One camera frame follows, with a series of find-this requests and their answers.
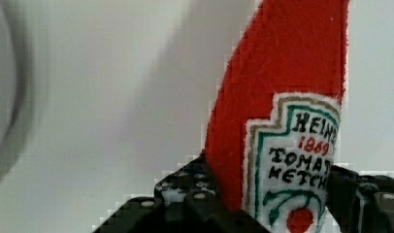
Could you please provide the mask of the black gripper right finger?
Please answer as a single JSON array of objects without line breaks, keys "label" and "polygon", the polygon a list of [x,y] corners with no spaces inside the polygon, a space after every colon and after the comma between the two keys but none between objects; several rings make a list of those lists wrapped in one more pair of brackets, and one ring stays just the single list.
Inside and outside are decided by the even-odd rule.
[{"label": "black gripper right finger", "polygon": [[333,166],[326,206],[341,233],[394,233],[394,179]]}]

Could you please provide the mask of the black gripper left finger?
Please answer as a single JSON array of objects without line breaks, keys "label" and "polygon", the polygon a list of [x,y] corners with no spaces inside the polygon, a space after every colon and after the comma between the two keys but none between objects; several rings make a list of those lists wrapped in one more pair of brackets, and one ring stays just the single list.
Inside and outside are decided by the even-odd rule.
[{"label": "black gripper left finger", "polygon": [[270,233],[242,210],[221,202],[203,154],[167,176],[151,197],[125,202],[93,233]]}]

